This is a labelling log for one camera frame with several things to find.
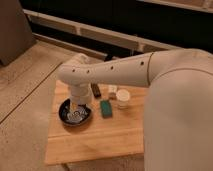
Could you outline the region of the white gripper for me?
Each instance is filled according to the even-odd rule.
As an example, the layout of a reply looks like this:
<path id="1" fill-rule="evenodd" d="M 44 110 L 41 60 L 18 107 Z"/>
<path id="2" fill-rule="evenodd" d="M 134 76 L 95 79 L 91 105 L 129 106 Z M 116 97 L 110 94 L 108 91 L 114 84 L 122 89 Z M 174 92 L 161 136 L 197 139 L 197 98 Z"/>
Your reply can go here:
<path id="1" fill-rule="evenodd" d="M 86 104 L 89 104 L 92 100 L 92 92 L 89 84 L 71 85 L 70 100 L 73 102 L 70 105 L 71 112 L 75 112 L 77 105 L 80 105 L 84 110 Z"/>

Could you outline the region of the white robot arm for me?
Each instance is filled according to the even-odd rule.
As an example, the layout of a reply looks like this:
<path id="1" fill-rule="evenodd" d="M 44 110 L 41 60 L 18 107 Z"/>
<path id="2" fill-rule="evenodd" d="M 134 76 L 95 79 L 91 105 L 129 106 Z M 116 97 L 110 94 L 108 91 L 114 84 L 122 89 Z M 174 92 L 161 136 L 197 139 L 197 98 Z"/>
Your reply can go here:
<path id="1" fill-rule="evenodd" d="M 145 171 L 213 171 L 213 54 L 173 49 L 90 64 L 82 53 L 63 63 L 70 99 L 89 102 L 90 83 L 146 87 Z"/>

